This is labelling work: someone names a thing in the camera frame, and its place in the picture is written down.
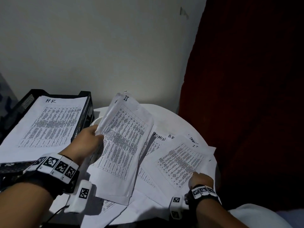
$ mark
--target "red fabric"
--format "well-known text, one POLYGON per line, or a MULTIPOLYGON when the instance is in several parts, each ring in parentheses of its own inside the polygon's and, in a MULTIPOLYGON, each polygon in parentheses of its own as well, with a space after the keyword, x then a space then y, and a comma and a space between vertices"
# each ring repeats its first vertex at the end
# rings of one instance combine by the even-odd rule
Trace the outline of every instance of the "red fabric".
POLYGON ((179 115, 217 147, 228 209, 304 206, 302 5, 207 0, 179 115))

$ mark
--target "gray wall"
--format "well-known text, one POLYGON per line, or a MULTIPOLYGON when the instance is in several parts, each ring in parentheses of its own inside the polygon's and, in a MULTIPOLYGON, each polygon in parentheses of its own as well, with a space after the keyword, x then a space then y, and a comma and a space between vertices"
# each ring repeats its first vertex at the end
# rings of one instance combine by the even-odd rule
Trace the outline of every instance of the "gray wall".
POLYGON ((175 112, 205 3, 0 0, 0 72, 18 99, 87 90, 103 107, 127 90, 175 112))

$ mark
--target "cable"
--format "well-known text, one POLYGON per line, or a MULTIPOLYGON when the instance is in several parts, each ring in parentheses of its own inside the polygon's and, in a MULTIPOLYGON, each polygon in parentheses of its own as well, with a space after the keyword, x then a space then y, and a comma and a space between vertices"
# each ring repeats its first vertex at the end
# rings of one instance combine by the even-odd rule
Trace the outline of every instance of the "cable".
POLYGON ((55 212, 55 214, 53 214, 45 223, 48 223, 56 214, 58 214, 62 209, 68 208, 69 206, 64 206, 62 208, 60 208, 58 211, 55 212))

